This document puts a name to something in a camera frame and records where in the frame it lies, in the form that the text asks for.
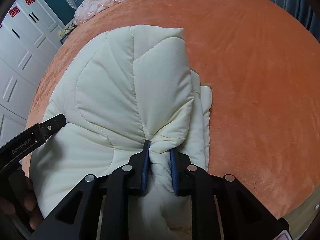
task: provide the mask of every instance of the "stitching seam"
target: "stitching seam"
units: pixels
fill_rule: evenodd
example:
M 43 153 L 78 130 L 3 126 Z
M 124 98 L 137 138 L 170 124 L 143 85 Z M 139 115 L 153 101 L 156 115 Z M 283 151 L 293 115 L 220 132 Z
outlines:
M 167 137 L 167 136 L 164 136 L 164 135 L 162 135 L 162 134 L 160 134 L 160 133 L 157 133 L 157 135 L 160 135 L 160 136 L 162 136 L 162 137 L 164 137 L 164 138 L 167 138 L 167 139 L 172 139 L 172 138 Z
M 141 116 L 140 116 L 140 113 L 139 113 L 139 108 L 138 108 L 138 100 L 137 100 L 137 94 L 136 94 L 136 88 L 135 88 L 135 80 L 134 80 L 134 33 L 133 31 L 131 30 L 131 27 L 129 27 L 129 31 L 131 32 L 132 34 L 132 39 L 133 39 L 133 53 L 132 53 L 132 69 L 133 69 L 133 91 L 134 91 L 134 98 L 136 99 L 136 105 L 137 105 L 137 112 L 138 112 L 138 115 L 139 115 L 139 118 L 140 118 L 140 121 L 141 121 L 141 125 L 143 128 L 145 128 L 145 130 L 147 131 L 148 135 L 151 137 L 151 134 L 150 132 L 148 131 L 147 127 L 144 125 L 144 123 L 142 122 L 142 119 L 141 119 Z
M 152 164 L 157 164 L 157 165 L 162 166 L 169 174 L 171 174 L 171 171 L 169 169 L 167 169 L 166 167 L 164 167 L 162 164 L 160 164 L 160 163 L 152 163 Z
M 175 36 L 171 36 L 171 37 L 164 38 L 163 40 L 159 41 L 156 45 L 154 45 L 151 49 L 148 49 L 146 52 L 144 52 L 142 55 L 140 55 L 139 57 L 137 57 L 137 58 L 134 59 L 133 61 L 138 60 L 138 59 L 141 58 L 143 55 L 145 55 L 147 52 L 149 52 L 150 50 L 152 50 L 155 46 L 157 46 L 159 43 L 161 43 L 162 41 L 164 41 L 164 40 L 166 40 L 166 39 L 169 39 L 169 38 L 177 38 L 177 39 L 179 39 L 179 40 L 184 41 L 184 39 L 179 38 L 179 37 L 175 37 Z
M 80 110 L 79 110 L 78 104 L 77 104 L 77 100 L 76 100 L 76 93 L 77 93 L 77 87 L 78 87 L 79 78 L 80 78 L 82 72 L 84 71 L 84 69 L 87 67 L 88 63 L 93 59 L 94 56 L 97 55 L 97 53 L 99 52 L 99 50 L 100 50 L 100 49 L 98 49 L 98 51 L 89 59 L 89 61 L 87 62 L 87 64 L 86 64 L 86 65 L 84 66 L 84 68 L 81 70 L 81 72 L 80 72 L 80 74 L 79 74 L 79 76 L 78 76 L 78 78 L 77 78 L 77 81 L 76 81 L 76 87 L 75 87 L 74 97 L 75 97 L 76 109 L 77 109 L 78 113 L 81 115 L 81 117 L 82 117 L 88 124 L 92 125 L 93 127 L 97 128 L 98 130 L 100 130 L 100 131 L 106 136 L 106 138 L 109 140 L 109 142 L 111 143 L 111 145 L 112 145 L 112 147 L 113 147 L 113 157 L 112 157 L 112 161 L 111 161 L 111 163 L 110 163 L 110 166 L 107 168 L 107 170 L 108 170 L 108 169 L 111 167 L 111 165 L 112 165 L 112 163 L 113 163 L 113 159 L 114 159 L 114 157 L 115 157 L 115 147 L 114 147 L 112 141 L 110 140 L 110 137 L 109 137 L 102 129 L 100 129 L 97 125 L 94 125 L 93 123 L 88 122 L 88 121 L 84 118 L 84 116 L 80 113 Z

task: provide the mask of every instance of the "orange bedspread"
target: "orange bedspread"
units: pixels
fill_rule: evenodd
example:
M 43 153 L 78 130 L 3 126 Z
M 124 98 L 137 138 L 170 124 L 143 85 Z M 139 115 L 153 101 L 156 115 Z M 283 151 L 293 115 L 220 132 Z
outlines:
M 268 0 L 127 0 L 106 9 L 61 47 L 28 126 L 41 122 L 89 40 L 136 24 L 185 28 L 190 66 L 212 85 L 210 173 L 234 174 L 276 217 L 299 206 L 320 181 L 320 45 Z

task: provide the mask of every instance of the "cabinet handle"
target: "cabinet handle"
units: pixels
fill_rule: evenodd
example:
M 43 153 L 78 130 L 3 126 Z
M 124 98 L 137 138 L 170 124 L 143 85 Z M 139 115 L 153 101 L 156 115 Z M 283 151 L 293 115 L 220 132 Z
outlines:
M 32 15 L 34 16 L 34 18 L 36 18 L 36 20 L 38 21 L 38 17 L 32 12 Z
M 13 31 L 13 33 L 15 34 L 15 35 L 17 35 L 17 37 L 20 39 L 20 36 L 14 31 L 14 29 L 11 29 L 12 31 Z
M 36 20 L 33 19 L 33 17 L 31 16 L 31 14 L 29 14 L 29 16 L 30 16 L 30 18 L 31 18 L 35 23 L 37 23 Z

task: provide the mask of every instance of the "metal screw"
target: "metal screw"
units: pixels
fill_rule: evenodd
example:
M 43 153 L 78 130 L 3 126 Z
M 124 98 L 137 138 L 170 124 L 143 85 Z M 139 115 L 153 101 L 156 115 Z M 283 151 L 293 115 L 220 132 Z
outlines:
M 132 166 L 127 164 L 127 165 L 122 167 L 122 170 L 123 171 L 131 171 L 132 170 Z
M 92 174 L 87 175 L 87 176 L 84 178 L 84 180 L 85 180 L 86 182 L 91 182 L 91 181 L 94 180 L 94 176 L 93 176 Z
M 235 177 L 231 174 L 226 175 L 224 178 L 229 182 L 233 182 L 235 180 Z
M 197 170 L 197 166 L 195 166 L 195 165 L 189 165 L 189 166 L 187 167 L 187 170 L 188 170 L 188 171 L 196 171 L 196 170 Z

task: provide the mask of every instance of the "white cabinet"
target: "white cabinet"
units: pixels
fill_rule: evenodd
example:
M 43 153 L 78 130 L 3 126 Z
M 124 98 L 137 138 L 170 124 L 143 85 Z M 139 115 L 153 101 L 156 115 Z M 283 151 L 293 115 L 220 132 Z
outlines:
M 25 129 L 64 27 L 44 0 L 16 0 L 0 24 L 0 146 Z
M 0 105 L 27 119 L 36 87 L 18 75 L 0 59 Z
M 0 147 L 25 130 L 27 120 L 0 105 Z
M 0 29 L 0 58 L 20 76 L 37 86 L 50 63 L 50 57 L 45 57 L 42 54 L 37 55 L 36 49 L 28 42 L 24 42 L 28 40 L 25 33 L 10 23 L 10 19 L 8 21 L 8 16 L 6 16 Z

